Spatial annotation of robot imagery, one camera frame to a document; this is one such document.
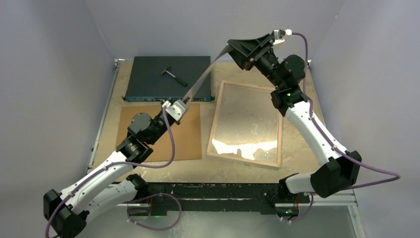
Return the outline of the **large printed photo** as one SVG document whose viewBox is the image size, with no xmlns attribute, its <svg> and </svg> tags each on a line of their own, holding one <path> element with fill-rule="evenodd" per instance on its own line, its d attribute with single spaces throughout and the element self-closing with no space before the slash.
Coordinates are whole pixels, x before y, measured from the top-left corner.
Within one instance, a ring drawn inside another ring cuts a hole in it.
<svg viewBox="0 0 420 238">
<path fill-rule="evenodd" d="M 226 45 L 222 51 L 217 55 L 216 58 L 213 59 L 213 61 L 210 63 L 210 65 L 206 68 L 206 70 L 201 74 L 199 79 L 196 81 L 196 83 L 189 89 L 189 91 L 183 96 L 181 99 L 184 104 L 187 104 L 189 101 L 191 101 L 196 93 L 198 92 L 199 88 L 202 86 L 204 81 L 206 80 L 207 76 L 211 72 L 212 68 L 214 67 L 215 62 L 222 57 L 223 55 L 229 53 L 232 51 L 233 48 L 230 45 Z"/>
</svg>

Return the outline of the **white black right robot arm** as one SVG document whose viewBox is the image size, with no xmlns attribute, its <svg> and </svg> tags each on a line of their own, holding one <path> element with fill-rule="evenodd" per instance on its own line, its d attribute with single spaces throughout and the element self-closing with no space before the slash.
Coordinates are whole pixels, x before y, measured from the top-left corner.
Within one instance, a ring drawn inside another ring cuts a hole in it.
<svg viewBox="0 0 420 238">
<path fill-rule="evenodd" d="M 271 92 L 273 106 L 302 135 L 319 164 L 315 172 L 280 179 L 279 198 L 289 202 L 298 193 L 326 198 L 356 183 L 362 159 L 328 132 L 313 110 L 312 99 L 299 86 L 306 78 L 307 61 L 298 55 L 279 61 L 275 55 L 274 46 L 286 35 L 275 30 L 256 39 L 230 39 L 227 43 L 232 49 L 228 53 L 242 70 L 255 67 L 275 87 Z"/>
</svg>

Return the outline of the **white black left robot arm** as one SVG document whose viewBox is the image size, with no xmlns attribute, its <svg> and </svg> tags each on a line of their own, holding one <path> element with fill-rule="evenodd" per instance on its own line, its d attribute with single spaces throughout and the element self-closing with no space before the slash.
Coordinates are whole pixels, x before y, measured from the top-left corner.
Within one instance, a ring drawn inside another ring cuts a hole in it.
<svg viewBox="0 0 420 238">
<path fill-rule="evenodd" d="M 115 186 L 111 184 L 136 167 L 165 168 L 175 157 L 175 141 L 171 126 L 180 123 L 188 107 L 181 102 L 165 102 L 152 118 L 147 113 L 136 114 L 127 128 L 127 136 L 109 157 L 83 178 L 61 191 L 51 189 L 43 196 L 44 217 L 47 221 L 45 237 L 50 230 L 57 238 L 74 238 L 97 215 L 125 202 L 152 202 L 155 197 L 166 197 L 164 192 L 150 192 L 149 184 L 139 175 L 129 175 Z M 145 165 L 152 154 L 151 145 L 165 133 L 169 134 L 171 156 L 168 162 Z"/>
</svg>

